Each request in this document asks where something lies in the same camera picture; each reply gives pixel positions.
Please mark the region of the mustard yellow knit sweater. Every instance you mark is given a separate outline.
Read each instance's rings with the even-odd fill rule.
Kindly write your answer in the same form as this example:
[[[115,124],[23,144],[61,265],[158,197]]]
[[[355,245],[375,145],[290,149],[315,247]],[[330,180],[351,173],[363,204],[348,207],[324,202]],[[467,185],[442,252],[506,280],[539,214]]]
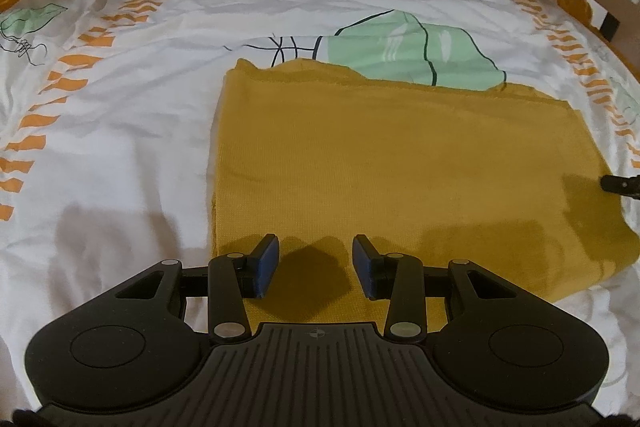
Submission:
[[[280,262],[252,323],[383,323],[350,259],[468,259],[550,301],[639,256],[576,110],[524,86],[485,92],[369,80],[297,60],[224,78],[215,168],[218,254],[272,233]]]

